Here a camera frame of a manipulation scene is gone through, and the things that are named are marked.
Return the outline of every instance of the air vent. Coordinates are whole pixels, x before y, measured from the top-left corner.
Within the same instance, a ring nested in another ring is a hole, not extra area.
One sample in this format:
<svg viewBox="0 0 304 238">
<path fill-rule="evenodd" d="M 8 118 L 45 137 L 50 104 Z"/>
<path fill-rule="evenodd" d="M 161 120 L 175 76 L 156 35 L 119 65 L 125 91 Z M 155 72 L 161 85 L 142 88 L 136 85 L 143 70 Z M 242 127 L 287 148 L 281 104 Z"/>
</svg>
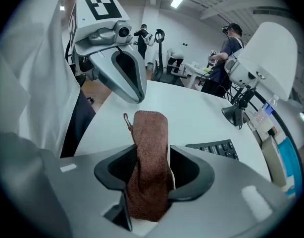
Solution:
<svg viewBox="0 0 304 238">
<path fill-rule="evenodd" d="M 292 15 L 292 13 L 289 10 L 279 7 L 260 6 L 257 7 L 255 10 L 253 10 L 253 14 L 275 15 L 296 21 L 295 17 Z"/>
</svg>

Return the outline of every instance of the white shirt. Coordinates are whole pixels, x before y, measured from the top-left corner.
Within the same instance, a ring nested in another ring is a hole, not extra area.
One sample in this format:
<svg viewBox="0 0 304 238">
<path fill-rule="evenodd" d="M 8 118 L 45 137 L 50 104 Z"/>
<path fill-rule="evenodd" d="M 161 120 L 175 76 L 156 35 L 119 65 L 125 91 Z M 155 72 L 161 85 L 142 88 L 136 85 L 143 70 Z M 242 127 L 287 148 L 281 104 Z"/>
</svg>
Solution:
<svg viewBox="0 0 304 238">
<path fill-rule="evenodd" d="M 60 20 L 59 0 L 23 0 L 0 36 L 0 131 L 57 157 L 80 92 Z"/>
<path fill-rule="evenodd" d="M 174 59 L 184 59 L 183 52 L 178 48 L 170 48 L 168 51 L 168 56 Z"/>
</svg>

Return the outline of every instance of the camera lens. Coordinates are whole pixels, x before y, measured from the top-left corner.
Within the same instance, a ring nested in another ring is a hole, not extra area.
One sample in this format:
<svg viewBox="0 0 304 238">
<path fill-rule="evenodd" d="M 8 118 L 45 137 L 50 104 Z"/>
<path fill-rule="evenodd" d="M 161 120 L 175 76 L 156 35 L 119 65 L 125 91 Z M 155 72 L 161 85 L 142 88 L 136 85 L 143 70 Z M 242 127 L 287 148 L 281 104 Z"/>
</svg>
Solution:
<svg viewBox="0 0 304 238">
<path fill-rule="evenodd" d="M 119 36 L 120 37 L 126 37 L 128 36 L 129 34 L 129 29 L 126 28 L 126 27 L 122 27 L 120 30 L 119 30 Z"/>
</svg>

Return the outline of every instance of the wooden floor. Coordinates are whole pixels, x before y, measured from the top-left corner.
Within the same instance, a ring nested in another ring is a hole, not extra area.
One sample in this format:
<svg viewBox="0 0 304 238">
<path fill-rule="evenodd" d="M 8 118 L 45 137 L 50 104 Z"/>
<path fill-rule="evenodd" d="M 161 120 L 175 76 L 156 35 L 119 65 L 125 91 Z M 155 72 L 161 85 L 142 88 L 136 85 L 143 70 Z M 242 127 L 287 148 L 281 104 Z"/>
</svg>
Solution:
<svg viewBox="0 0 304 238">
<path fill-rule="evenodd" d="M 152 76 L 152 71 L 147 70 L 147 79 L 150 80 Z M 185 86 L 189 83 L 190 76 L 187 79 L 182 79 L 182 82 Z M 104 101 L 108 98 L 111 90 L 108 89 L 104 84 L 102 84 L 99 80 L 89 81 L 86 79 L 82 90 L 86 97 L 92 97 L 94 99 L 94 104 L 92 105 L 95 112 L 99 110 Z"/>
</svg>

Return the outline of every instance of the man in dark shirt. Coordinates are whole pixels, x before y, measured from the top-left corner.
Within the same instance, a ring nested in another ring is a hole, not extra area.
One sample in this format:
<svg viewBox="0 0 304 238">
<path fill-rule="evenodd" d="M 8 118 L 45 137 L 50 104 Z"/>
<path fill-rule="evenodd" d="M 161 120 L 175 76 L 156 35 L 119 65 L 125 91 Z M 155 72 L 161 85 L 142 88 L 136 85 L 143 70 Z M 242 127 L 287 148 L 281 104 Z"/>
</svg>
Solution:
<svg viewBox="0 0 304 238">
<path fill-rule="evenodd" d="M 210 61 L 216 60 L 218 63 L 209 74 L 208 79 L 205 80 L 202 88 L 202 92 L 218 97 L 223 97 L 232 84 L 224 68 L 225 61 L 232 53 L 235 53 L 244 46 L 241 40 L 242 29 L 238 24 L 231 23 L 228 26 L 226 34 L 228 35 L 228 39 L 224 41 L 220 53 L 209 57 Z"/>
<path fill-rule="evenodd" d="M 135 32 L 134 36 L 138 37 L 138 51 L 143 59 L 146 57 L 147 45 L 144 43 L 144 37 L 148 34 L 147 32 L 147 25 L 142 24 L 141 29 L 138 32 Z"/>
</svg>

